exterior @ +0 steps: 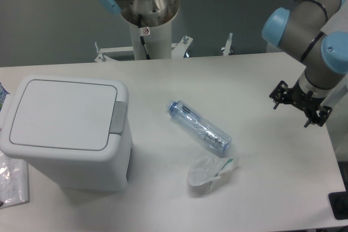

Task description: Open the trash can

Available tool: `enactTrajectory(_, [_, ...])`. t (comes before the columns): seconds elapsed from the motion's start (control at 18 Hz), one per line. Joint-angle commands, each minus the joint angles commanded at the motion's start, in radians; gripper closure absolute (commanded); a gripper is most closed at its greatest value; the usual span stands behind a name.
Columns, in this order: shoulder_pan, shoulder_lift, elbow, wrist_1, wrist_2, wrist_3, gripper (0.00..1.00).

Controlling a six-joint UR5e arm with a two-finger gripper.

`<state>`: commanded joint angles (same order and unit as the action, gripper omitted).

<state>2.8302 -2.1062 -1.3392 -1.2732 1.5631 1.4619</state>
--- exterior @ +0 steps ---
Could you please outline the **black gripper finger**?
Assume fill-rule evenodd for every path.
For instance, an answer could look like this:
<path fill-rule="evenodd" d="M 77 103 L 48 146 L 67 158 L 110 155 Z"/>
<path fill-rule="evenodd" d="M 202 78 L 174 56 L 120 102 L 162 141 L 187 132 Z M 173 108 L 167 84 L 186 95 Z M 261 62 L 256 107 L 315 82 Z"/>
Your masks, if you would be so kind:
<path fill-rule="evenodd" d="M 307 128 L 310 124 L 322 127 L 328 120 L 331 112 L 332 108 L 326 105 L 306 108 L 304 114 L 307 117 L 307 121 L 304 124 L 304 127 Z"/>
<path fill-rule="evenodd" d="M 269 98 L 271 98 L 275 104 L 273 107 L 274 110 L 276 110 L 280 104 L 291 104 L 291 97 L 288 91 L 290 91 L 290 88 L 287 83 L 281 80 L 269 94 Z"/>

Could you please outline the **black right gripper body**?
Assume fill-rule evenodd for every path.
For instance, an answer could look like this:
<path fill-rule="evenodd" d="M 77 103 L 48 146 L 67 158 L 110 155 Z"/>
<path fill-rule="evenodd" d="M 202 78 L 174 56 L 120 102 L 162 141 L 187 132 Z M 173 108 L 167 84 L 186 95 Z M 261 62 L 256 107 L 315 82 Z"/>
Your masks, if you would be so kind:
<path fill-rule="evenodd" d="M 313 86 L 306 78 L 299 78 L 289 95 L 294 107 L 302 111 L 319 111 L 326 98 L 326 90 Z"/>

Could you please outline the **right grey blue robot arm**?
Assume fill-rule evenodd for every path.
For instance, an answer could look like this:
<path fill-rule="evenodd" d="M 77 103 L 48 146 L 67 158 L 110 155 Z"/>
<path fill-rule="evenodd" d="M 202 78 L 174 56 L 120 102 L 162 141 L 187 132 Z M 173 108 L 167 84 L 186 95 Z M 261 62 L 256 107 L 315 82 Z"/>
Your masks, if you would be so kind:
<path fill-rule="evenodd" d="M 304 112 L 305 125 L 323 126 L 332 107 L 323 101 L 347 75 L 347 33 L 326 34 L 323 26 L 346 0 L 293 0 L 292 10 L 276 9 L 262 37 L 301 64 L 305 70 L 293 87 L 280 81 L 270 93 L 275 106 L 292 105 Z"/>

